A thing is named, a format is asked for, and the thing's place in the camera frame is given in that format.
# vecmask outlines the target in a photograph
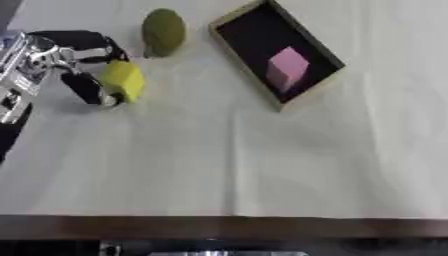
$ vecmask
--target yellow cube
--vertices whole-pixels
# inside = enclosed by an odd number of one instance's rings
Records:
[[[145,84],[140,68],[132,62],[111,61],[99,81],[108,93],[121,93],[127,102],[134,102]]]

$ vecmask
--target wooden tray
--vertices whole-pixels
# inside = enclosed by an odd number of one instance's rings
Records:
[[[274,0],[243,6],[210,24],[210,32],[280,110],[345,66]],[[288,46],[310,65],[293,88],[281,92],[266,73],[269,59]]]

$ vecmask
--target white table surface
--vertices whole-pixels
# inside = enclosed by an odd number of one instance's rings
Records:
[[[11,28],[102,32],[148,86],[105,111],[55,78],[0,170],[0,213],[447,218],[448,1],[279,0],[347,64],[284,113],[208,35],[247,2],[24,0]],[[148,61],[159,7],[189,39]]]

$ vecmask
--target pink cube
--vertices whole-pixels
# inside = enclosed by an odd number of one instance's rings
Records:
[[[302,79],[310,63],[292,47],[283,49],[269,60],[267,78],[281,92]]]

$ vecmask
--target tennis ball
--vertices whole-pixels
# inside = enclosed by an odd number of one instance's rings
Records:
[[[142,36],[146,44],[145,57],[149,57],[149,53],[165,57],[185,41],[185,23],[175,11],[157,9],[143,22]]]

